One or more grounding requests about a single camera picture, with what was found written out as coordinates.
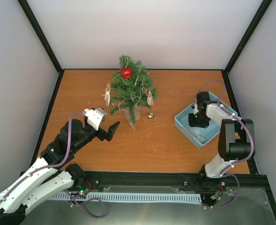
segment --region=black frame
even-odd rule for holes
[[[55,84],[52,97],[46,112],[46,116],[44,122],[42,124],[42,128],[38,137],[38,141],[36,147],[33,152],[33,156],[30,162],[32,165],[38,155],[38,151],[46,130],[46,126],[52,111],[52,107],[57,96],[60,82],[64,75],[64,69],[60,66],[52,48],[50,47],[35,15],[33,14],[27,0],[18,0],[21,8],[23,9],[25,15],[27,16],[29,22],[31,23],[35,33],[37,34],[38,38],[40,39],[43,47],[45,48],[50,60],[52,61],[55,69],[58,72],[57,82]],[[250,22],[247,30],[245,31],[240,43],[238,44],[235,52],[233,53],[230,61],[228,62],[225,69],[203,69],[203,70],[219,70],[222,72],[222,77],[226,86],[226,90],[228,93],[228,97],[231,103],[232,108],[238,112],[240,115],[239,107],[235,98],[235,95],[232,90],[231,82],[229,79],[229,74],[231,69],[234,67],[236,61],[238,60],[239,56],[241,55],[244,47],[246,46],[247,42],[251,38],[253,32],[255,31],[256,27],[258,26],[259,22],[261,21],[262,17],[266,13],[267,9],[269,8],[272,0],[263,0],[260,7],[258,8],[256,14],[254,15],[252,21]],[[269,186],[269,182],[266,175],[259,175],[255,159],[252,158],[251,160],[247,161],[250,174],[241,175],[237,174],[237,178],[240,181],[241,187],[258,187],[258,188],[265,188],[269,203],[271,205],[273,214],[276,219],[276,203],[272,195],[271,188]],[[198,176],[197,173],[142,173],[142,172],[91,172],[86,171],[86,178],[91,181],[92,189],[95,190],[102,190],[103,188],[108,187],[109,185],[126,185],[126,186],[168,186],[168,187],[175,187],[180,190],[185,191],[194,191],[199,194],[205,193],[204,191],[200,190],[199,188],[193,188],[191,186],[185,186],[184,181],[188,179],[196,179]],[[236,181],[231,177],[223,178],[224,182],[229,187],[236,187]]]

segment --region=wood grain surface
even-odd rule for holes
[[[40,152],[52,142],[67,122],[69,115],[86,108],[104,108],[102,94],[111,75],[116,70],[66,70],[43,137]],[[193,102],[198,89],[207,81],[220,79],[220,71],[150,70],[150,77],[157,87],[158,99],[148,119],[147,108],[142,108],[141,118],[133,130],[124,112],[108,114],[101,127],[120,121],[111,142],[95,138],[76,153],[72,163],[90,171],[139,171],[197,173],[203,164],[217,154],[218,136],[201,149],[197,149],[175,126],[174,117]],[[219,96],[220,83],[209,84],[204,90]],[[223,100],[229,104],[227,94]],[[231,169],[233,173],[249,173],[247,163]]]

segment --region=robotic arm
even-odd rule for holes
[[[191,127],[207,128],[209,122],[214,120],[220,126],[218,154],[202,168],[202,172],[205,172],[204,177],[222,177],[227,170],[234,167],[235,163],[245,159],[251,153],[250,139],[246,131],[241,129],[237,119],[245,124],[254,142],[254,123],[252,120],[242,119],[230,114],[224,105],[211,100],[208,92],[197,94],[194,113],[190,113],[188,116],[189,125]]]
[[[0,225],[18,225],[35,207],[55,193],[83,184],[85,174],[79,165],[71,164],[65,171],[59,169],[71,161],[74,154],[95,137],[101,141],[104,139],[110,141],[120,124],[116,122],[109,127],[108,132],[105,132],[99,126],[107,115],[103,109],[86,109],[83,114],[86,116],[85,127],[80,120],[71,122],[70,152],[65,161],[68,122],[61,128],[60,134],[54,141],[41,152],[31,168],[0,193]]]

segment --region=gray floor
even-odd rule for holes
[[[233,197],[225,193],[222,205]],[[242,189],[233,205],[221,210],[204,210],[200,205],[184,203],[105,203],[104,218],[92,219],[67,201],[46,201],[34,209],[23,225],[275,225],[274,217],[261,189]],[[101,214],[98,202],[87,206]]]

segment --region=white vent strip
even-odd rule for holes
[[[112,203],[190,203],[200,204],[200,194],[144,194],[144,193],[88,193],[87,197],[76,197],[78,201],[86,201],[91,198],[99,198],[103,202]],[[69,200],[70,197],[60,192],[49,200]]]

